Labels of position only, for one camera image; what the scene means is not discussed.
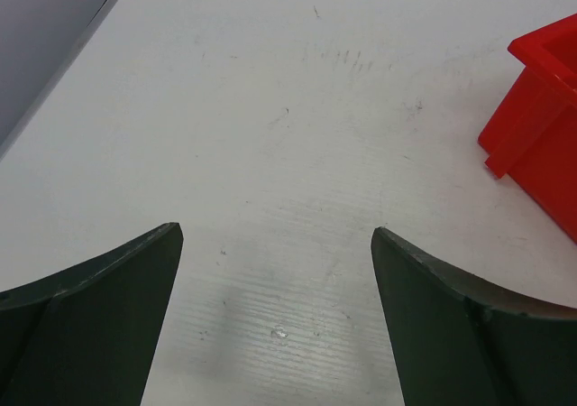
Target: white tabletop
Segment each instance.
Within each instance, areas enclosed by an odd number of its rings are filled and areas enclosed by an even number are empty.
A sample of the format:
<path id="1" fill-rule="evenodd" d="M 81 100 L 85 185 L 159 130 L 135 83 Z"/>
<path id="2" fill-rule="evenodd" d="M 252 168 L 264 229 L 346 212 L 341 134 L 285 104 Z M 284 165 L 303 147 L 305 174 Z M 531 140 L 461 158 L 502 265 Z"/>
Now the white tabletop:
<path id="1" fill-rule="evenodd" d="M 144 405 L 400 405 L 374 227 L 577 306 L 577 246 L 476 143 L 510 40 L 576 8 L 120 0 L 0 161 L 0 289 L 179 221 Z"/>

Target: red box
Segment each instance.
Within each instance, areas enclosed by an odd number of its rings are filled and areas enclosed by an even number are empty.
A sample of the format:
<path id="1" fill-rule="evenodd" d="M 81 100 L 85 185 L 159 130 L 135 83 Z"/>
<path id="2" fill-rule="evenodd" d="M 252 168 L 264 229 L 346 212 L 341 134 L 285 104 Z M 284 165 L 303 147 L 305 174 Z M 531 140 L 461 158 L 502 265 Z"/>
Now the red box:
<path id="1" fill-rule="evenodd" d="M 525 64 L 479 136 L 487 167 L 508 173 L 577 241 L 577 14 L 515 39 Z"/>

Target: small debris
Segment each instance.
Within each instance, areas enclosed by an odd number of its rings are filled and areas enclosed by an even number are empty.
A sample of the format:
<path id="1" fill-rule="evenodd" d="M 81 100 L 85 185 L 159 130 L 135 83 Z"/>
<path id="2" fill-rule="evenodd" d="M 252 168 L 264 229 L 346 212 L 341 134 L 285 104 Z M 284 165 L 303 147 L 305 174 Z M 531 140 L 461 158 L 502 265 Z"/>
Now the small debris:
<path id="1" fill-rule="evenodd" d="M 276 327 L 276 328 L 272 329 L 272 331 L 270 332 L 270 336 L 273 338 L 278 338 L 278 339 L 284 340 L 285 338 L 287 338 L 289 336 L 289 334 L 287 334 L 287 332 L 284 330 L 284 328 Z"/>

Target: gray surface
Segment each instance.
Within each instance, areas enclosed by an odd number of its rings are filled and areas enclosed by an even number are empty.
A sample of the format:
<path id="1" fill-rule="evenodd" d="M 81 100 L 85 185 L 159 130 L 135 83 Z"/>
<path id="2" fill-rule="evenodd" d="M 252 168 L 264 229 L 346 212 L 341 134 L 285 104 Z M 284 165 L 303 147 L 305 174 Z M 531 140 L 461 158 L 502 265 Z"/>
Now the gray surface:
<path id="1" fill-rule="evenodd" d="M 0 0 L 0 143 L 105 0 Z"/>

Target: red plastic bin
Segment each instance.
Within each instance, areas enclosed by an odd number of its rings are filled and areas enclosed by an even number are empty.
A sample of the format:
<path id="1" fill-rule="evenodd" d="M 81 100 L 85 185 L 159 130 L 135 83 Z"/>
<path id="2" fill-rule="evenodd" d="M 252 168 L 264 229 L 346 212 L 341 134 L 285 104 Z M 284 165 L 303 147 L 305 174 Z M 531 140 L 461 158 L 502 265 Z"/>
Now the red plastic bin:
<path id="1" fill-rule="evenodd" d="M 525 64 L 479 136 L 487 167 L 508 173 L 577 241 L 577 14 L 515 39 Z"/>

